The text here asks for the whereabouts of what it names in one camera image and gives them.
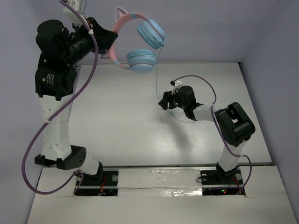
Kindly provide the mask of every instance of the blue ear cup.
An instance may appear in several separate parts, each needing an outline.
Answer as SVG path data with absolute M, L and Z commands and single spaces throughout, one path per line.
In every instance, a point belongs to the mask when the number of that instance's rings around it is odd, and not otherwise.
M 148 49 L 137 49 L 127 54 L 127 61 L 132 71 L 147 73 L 153 71 L 157 58 Z
M 147 21 L 144 21 L 137 27 L 139 35 L 153 49 L 158 49 L 161 46 L 164 47 L 164 39 L 166 38 L 166 33 L 154 20 L 151 19 L 150 22 L 158 30 L 161 36 L 151 27 L 151 25 Z

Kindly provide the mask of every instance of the white cable clip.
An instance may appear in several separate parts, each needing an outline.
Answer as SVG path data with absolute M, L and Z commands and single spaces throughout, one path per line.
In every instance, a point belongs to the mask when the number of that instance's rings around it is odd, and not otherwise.
M 183 83 L 180 79 L 178 79 L 177 81 L 174 82 L 174 86 L 173 89 L 171 91 L 171 94 L 175 94 L 176 92 L 178 92 L 178 90 L 183 86 Z
M 93 35 L 93 29 L 90 29 L 90 30 L 88 31 L 88 33 L 89 33 L 89 35 Z
M 48 124 L 53 122 L 53 120 L 48 120 L 49 118 L 50 118 L 50 116 L 48 118 L 43 119 L 43 122 L 48 123 Z

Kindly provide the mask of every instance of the screw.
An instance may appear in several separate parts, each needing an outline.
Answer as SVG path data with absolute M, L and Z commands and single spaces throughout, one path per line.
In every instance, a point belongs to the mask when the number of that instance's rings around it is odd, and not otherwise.
M 235 177 L 237 178 L 237 180 L 241 180 L 242 179 L 242 175 L 241 174 L 236 174 Z
M 115 182 L 115 181 L 118 181 L 118 176 L 117 176 L 117 175 L 113 175 L 113 176 L 112 176 L 112 181 L 114 181 L 114 182 Z
M 207 175 L 206 175 L 206 174 L 201 175 L 201 179 L 202 179 L 203 181 L 206 181 L 206 180 L 207 180 Z

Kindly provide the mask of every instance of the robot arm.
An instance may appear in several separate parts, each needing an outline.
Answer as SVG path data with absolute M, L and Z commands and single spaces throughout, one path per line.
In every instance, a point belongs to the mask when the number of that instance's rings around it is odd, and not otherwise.
M 104 54 L 118 35 L 103 29 L 94 18 L 86 19 L 82 14 L 84 3 L 82 0 L 68 2 L 93 29 L 98 52 Z M 43 148 L 35 157 L 35 163 L 43 166 L 56 164 L 58 169 L 63 170 L 80 168 L 85 173 L 85 180 L 97 183 L 102 180 L 102 164 L 86 155 L 84 147 L 70 145 L 68 123 L 71 105 L 48 121 L 73 95 L 76 64 L 88 53 L 94 52 L 93 40 L 82 22 L 66 7 L 64 13 L 71 19 L 75 32 L 69 33 L 58 20 L 45 21 L 37 29 L 36 43 L 42 52 L 35 76 L 36 93 L 40 98 L 43 119 L 49 124 L 44 130 Z
M 179 107 L 184 110 L 187 118 L 195 121 L 205 120 L 213 122 L 211 105 L 203 105 L 196 102 L 193 88 L 183 86 L 180 80 L 171 82 L 174 86 L 172 91 L 164 92 L 159 105 L 164 109 Z M 224 109 L 213 106 L 221 134 L 227 142 L 229 149 L 235 155 L 241 155 L 246 141 L 255 132 L 255 126 L 238 103 L 232 103 Z M 232 155 L 226 146 L 223 148 L 216 169 L 220 178 L 231 176 L 237 169 L 239 157 Z

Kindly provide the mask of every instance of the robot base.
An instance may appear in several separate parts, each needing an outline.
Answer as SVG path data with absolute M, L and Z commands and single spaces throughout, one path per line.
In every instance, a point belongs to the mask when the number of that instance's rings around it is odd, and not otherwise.
M 118 171 L 117 170 L 104 170 L 102 169 L 102 180 L 98 183 L 92 182 L 89 179 L 90 175 L 86 175 L 83 181 L 76 191 L 77 196 L 117 196 L 117 182 L 118 182 Z
M 48 160 L 44 155 L 38 155 L 35 157 L 35 164 L 41 166 L 52 166 L 56 165 L 58 169 L 70 170 L 74 168 L 79 168 L 85 161 L 86 148 L 80 146 L 71 145 L 71 154 L 65 159 L 57 159 L 56 161 Z M 99 163 L 98 172 L 95 175 L 84 174 L 82 185 L 101 185 L 103 182 L 103 164 Z
M 243 185 L 241 171 L 238 167 L 224 172 L 223 169 L 217 164 L 214 170 L 201 170 L 200 171 L 202 185 Z

